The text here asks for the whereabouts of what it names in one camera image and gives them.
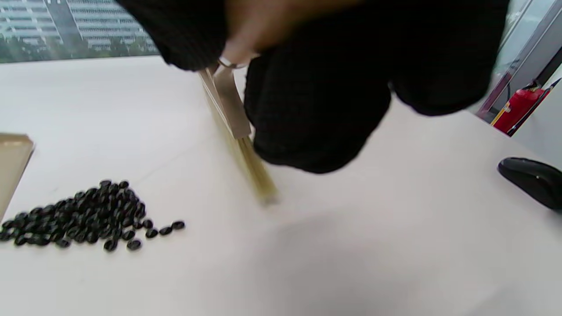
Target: person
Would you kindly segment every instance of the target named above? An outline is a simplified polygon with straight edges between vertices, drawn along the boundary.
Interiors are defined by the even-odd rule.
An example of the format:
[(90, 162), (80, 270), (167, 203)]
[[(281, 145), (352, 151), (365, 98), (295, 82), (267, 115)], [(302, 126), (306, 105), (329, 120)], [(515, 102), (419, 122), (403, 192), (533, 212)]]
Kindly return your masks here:
[(362, 0), (226, 0), (229, 37), (223, 57), (247, 64), (257, 52), (281, 43), (303, 23)]
[(509, 0), (117, 0), (183, 70), (248, 64), (265, 161), (309, 173), (358, 156), (393, 96), (421, 115), (484, 97)]

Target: window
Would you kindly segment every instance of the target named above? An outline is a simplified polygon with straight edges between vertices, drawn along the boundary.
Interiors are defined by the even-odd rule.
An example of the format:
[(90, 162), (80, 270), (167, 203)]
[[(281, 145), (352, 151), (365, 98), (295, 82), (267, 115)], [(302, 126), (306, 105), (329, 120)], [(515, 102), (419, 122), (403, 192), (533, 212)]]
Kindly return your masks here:
[(68, 0), (68, 3), (84, 3), (84, 4), (112, 4), (112, 0)]
[(131, 28), (79, 28), (80, 31), (84, 32), (135, 32), (138, 29)]
[(4, 11), (6, 12), (27, 12), (28, 9), (26, 7), (3, 7)]
[(14, 26), (13, 29), (16, 31), (37, 30), (34, 26)]
[(31, 21), (31, 17), (10, 17), (10, 21)]
[(0, 0), (5, 9), (0, 63), (158, 54), (135, 18), (114, 0), (51, 0), (51, 6), (47, 8), (47, 0)]
[(90, 14), (120, 14), (127, 13), (124, 9), (71, 9), (72, 13), (90, 13)]
[(118, 23), (118, 19), (76, 19), (76, 23)]

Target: hand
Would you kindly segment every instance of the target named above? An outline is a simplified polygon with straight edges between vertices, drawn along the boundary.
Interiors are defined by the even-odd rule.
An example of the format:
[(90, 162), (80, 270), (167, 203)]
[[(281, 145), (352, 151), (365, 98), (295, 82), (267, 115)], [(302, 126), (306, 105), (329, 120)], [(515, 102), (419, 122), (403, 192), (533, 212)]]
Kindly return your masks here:
[(249, 62), (282, 42), (302, 23), (340, 11), (363, 0), (225, 0), (229, 39), (223, 57)]

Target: pile of black beans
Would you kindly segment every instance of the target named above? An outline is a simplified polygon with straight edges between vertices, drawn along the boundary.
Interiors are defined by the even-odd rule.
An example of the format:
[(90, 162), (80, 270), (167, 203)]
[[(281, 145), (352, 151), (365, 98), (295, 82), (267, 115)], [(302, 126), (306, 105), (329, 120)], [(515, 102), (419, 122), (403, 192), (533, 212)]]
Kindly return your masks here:
[(113, 252), (120, 241), (125, 241), (127, 249), (136, 251), (142, 247), (136, 238), (141, 229), (146, 230), (146, 239), (152, 239), (184, 228), (185, 223), (178, 220), (156, 229), (146, 217), (145, 204), (129, 188), (129, 182), (103, 180), (99, 187), (80, 191), (56, 204), (21, 212), (5, 221), (0, 242), (13, 240), (16, 246), (40, 247), (54, 243), (68, 248), (73, 242), (94, 244), (105, 240), (103, 248)]

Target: white wall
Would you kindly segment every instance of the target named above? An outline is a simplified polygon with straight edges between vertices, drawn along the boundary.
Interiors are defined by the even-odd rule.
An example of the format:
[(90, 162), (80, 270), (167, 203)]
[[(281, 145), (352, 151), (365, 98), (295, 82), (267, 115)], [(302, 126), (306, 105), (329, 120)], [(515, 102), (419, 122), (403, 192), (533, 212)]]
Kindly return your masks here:
[[(562, 69), (549, 81), (562, 76)], [(562, 85), (553, 89), (513, 138), (562, 169)]]

